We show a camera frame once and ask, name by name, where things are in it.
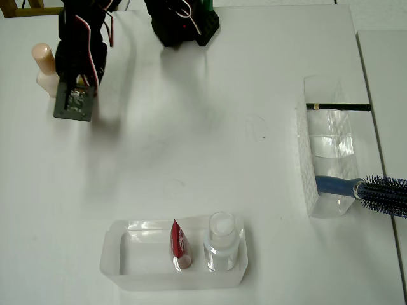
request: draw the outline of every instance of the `robotic arm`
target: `robotic arm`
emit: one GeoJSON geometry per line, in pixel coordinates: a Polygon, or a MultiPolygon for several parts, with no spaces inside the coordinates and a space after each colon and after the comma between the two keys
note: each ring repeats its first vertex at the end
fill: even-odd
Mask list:
{"type": "Polygon", "coordinates": [[[61,41],[55,54],[60,77],[53,114],[56,118],[90,121],[93,99],[102,81],[107,57],[107,46],[100,30],[106,24],[106,14],[120,1],[64,1],[64,9],[58,17],[61,41]]]}
{"type": "MultiPolygon", "coordinates": [[[[55,54],[60,81],[53,116],[90,121],[93,100],[106,66],[107,46],[100,30],[105,24],[113,46],[113,11],[121,0],[65,0],[59,13],[55,54]],[[110,15],[111,31],[105,22],[110,15]]],[[[195,40],[205,46],[219,28],[212,0],[145,0],[151,25],[164,46],[195,40]]]]}

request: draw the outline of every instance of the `hairbrush bristles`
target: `hairbrush bristles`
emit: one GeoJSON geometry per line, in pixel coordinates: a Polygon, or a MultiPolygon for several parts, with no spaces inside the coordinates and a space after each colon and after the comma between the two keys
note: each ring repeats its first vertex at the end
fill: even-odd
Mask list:
{"type": "Polygon", "coordinates": [[[366,177],[358,195],[369,210],[407,218],[407,180],[366,177]]]}

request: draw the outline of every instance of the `white tabletop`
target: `white tabletop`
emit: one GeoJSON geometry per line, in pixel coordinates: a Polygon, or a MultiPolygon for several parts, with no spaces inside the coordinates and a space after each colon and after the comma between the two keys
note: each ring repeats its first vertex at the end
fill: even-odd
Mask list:
{"type": "Polygon", "coordinates": [[[336,2],[350,6],[356,32],[407,29],[405,0],[336,0],[336,2]]]}
{"type": "MultiPolygon", "coordinates": [[[[407,179],[407,30],[362,30],[358,36],[385,173],[407,179]]],[[[407,220],[395,220],[405,268],[407,220]]]]}
{"type": "MultiPolygon", "coordinates": [[[[59,0],[48,0],[50,4],[59,0]]],[[[213,0],[215,7],[222,6],[269,6],[269,5],[316,5],[334,4],[334,0],[213,0]]],[[[127,0],[123,0],[119,5],[119,10],[125,10],[127,0]]],[[[131,0],[128,10],[146,10],[144,0],[131,0]]]]}
{"type": "MultiPolygon", "coordinates": [[[[145,12],[115,15],[93,123],[52,117],[31,47],[57,18],[0,20],[0,304],[402,304],[390,217],[355,204],[309,219],[295,105],[341,76],[368,103],[343,6],[219,8],[206,48],[164,50],[145,12]],[[117,219],[243,215],[249,267],[229,290],[125,292],[99,271],[117,219]]],[[[351,117],[359,173],[382,173],[370,113],[351,117]]]]}

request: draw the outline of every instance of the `white bottle cap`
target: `white bottle cap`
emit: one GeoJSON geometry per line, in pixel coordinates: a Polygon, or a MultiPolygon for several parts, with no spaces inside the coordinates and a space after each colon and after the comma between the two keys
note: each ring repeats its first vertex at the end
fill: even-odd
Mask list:
{"type": "Polygon", "coordinates": [[[209,219],[210,244],[217,250],[231,247],[237,239],[235,218],[232,214],[218,212],[209,219]]]}

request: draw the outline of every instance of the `eyeliner pencil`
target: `eyeliner pencil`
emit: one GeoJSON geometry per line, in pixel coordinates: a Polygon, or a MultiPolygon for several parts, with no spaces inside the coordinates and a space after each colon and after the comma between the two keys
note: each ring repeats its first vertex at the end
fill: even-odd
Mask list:
{"type": "Polygon", "coordinates": [[[369,104],[308,104],[308,110],[345,110],[345,111],[371,111],[369,104]]]}

